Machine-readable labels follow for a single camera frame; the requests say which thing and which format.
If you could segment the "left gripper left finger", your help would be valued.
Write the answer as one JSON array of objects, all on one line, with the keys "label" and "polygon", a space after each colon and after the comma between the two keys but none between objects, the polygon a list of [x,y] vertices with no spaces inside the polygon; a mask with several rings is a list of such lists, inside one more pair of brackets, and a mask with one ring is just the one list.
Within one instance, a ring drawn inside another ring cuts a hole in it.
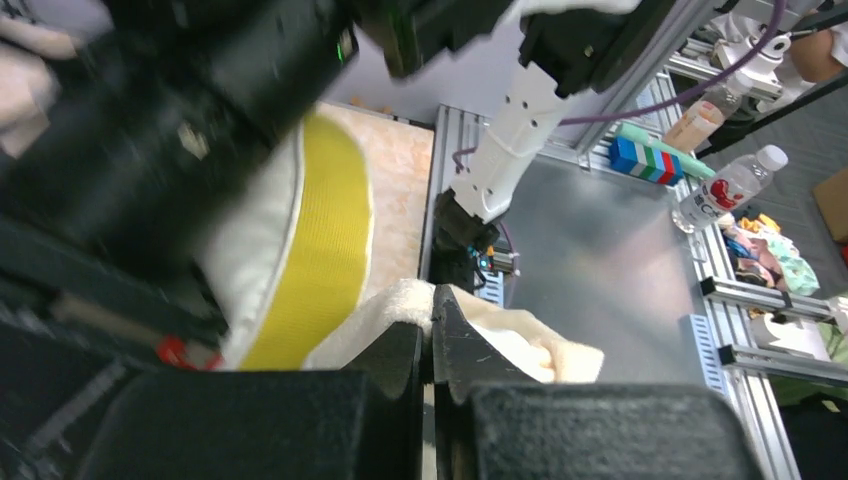
[{"label": "left gripper left finger", "polygon": [[423,331],[395,323],[345,366],[364,375],[356,479],[421,476]]}]

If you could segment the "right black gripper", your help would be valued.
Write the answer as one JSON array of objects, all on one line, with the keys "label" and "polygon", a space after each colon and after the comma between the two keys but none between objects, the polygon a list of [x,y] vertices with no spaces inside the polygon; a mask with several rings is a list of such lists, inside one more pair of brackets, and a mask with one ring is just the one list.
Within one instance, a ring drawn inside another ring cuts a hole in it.
[{"label": "right black gripper", "polygon": [[132,272],[190,244],[345,65],[348,1],[109,1],[59,64],[49,124],[1,170],[1,214]]}]

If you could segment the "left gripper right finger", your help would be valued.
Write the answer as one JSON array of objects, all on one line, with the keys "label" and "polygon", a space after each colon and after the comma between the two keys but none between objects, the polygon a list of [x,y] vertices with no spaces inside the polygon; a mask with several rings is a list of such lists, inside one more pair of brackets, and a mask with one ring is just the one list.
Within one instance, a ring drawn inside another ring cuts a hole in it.
[{"label": "left gripper right finger", "polygon": [[436,287],[432,342],[437,477],[531,479],[540,384],[460,323],[448,287]]}]

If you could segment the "white ruffled pillowcase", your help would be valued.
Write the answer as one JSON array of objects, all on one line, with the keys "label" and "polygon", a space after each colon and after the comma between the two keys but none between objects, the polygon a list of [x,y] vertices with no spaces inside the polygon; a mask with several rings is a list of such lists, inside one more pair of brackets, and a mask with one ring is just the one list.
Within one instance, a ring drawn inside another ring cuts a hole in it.
[{"label": "white ruffled pillowcase", "polygon": [[[534,380],[586,384],[598,379],[605,360],[602,350],[563,337],[527,310],[503,308],[455,285],[448,292],[458,306],[460,323]],[[434,284],[402,279],[357,306],[307,354],[300,368],[338,370],[394,324],[417,326],[430,340],[435,303]]]}]

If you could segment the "white pillow yellow edge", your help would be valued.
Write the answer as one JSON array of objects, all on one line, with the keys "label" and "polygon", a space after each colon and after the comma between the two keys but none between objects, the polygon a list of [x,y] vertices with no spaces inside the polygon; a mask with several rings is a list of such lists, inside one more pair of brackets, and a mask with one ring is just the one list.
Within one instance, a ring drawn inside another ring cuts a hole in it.
[{"label": "white pillow yellow edge", "polygon": [[373,236],[369,165],[309,115],[212,226],[197,262],[229,330],[222,370],[296,370],[355,309]]}]

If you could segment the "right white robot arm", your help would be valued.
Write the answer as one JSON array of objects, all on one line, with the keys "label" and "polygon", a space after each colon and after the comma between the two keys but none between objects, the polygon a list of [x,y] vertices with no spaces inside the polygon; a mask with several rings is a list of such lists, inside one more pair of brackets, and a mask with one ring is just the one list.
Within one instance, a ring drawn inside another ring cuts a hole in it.
[{"label": "right white robot arm", "polygon": [[494,238],[517,181],[566,120],[647,49],[669,1],[109,1],[112,30],[71,61],[47,131],[1,173],[1,211],[151,270],[243,189],[365,33],[406,79],[509,17],[513,90],[449,189],[461,245]]}]

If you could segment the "blue striped block stack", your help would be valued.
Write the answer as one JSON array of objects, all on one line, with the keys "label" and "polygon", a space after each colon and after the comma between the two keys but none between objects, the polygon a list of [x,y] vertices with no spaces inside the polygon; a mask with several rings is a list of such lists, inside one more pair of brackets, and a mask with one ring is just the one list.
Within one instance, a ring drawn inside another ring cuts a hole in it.
[{"label": "blue striped block stack", "polygon": [[613,139],[608,157],[611,169],[651,183],[673,187],[684,178],[676,155],[625,137]]}]

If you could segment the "green plastic stick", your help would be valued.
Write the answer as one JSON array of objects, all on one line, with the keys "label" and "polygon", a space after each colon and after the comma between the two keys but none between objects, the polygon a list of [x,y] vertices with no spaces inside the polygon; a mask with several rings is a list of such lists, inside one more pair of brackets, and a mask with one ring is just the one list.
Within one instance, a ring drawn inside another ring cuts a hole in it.
[{"label": "green plastic stick", "polygon": [[621,122],[614,130],[614,135],[629,139],[662,153],[668,153],[673,157],[676,157],[680,163],[680,170],[685,175],[700,180],[706,180],[715,175],[715,171],[701,160],[663,143],[656,134],[637,124]]}]

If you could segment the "colourful toy pile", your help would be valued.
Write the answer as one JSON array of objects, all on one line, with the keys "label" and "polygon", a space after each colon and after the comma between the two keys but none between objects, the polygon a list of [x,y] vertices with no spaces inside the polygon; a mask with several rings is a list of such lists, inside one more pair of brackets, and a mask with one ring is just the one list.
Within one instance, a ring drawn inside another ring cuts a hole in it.
[{"label": "colourful toy pile", "polygon": [[717,225],[737,281],[803,296],[820,289],[812,266],[770,217],[726,214]]}]

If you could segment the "clear bottle orange drink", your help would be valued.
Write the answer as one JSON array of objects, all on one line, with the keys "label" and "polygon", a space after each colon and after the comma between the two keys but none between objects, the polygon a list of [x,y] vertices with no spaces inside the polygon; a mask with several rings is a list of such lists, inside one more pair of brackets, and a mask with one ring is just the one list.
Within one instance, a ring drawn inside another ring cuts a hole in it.
[{"label": "clear bottle orange drink", "polygon": [[735,72],[707,88],[669,129],[662,142],[680,152],[691,153],[739,109],[753,85],[749,76]]}]

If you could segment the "clear bottle red label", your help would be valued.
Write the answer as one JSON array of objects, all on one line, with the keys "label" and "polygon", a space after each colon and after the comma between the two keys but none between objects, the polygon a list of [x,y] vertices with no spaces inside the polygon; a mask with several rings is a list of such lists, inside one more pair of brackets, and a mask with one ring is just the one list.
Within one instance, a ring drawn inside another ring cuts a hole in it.
[{"label": "clear bottle red label", "polygon": [[788,156],[775,145],[734,159],[677,203],[673,223],[687,234],[716,223],[770,185],[787,164]]}]

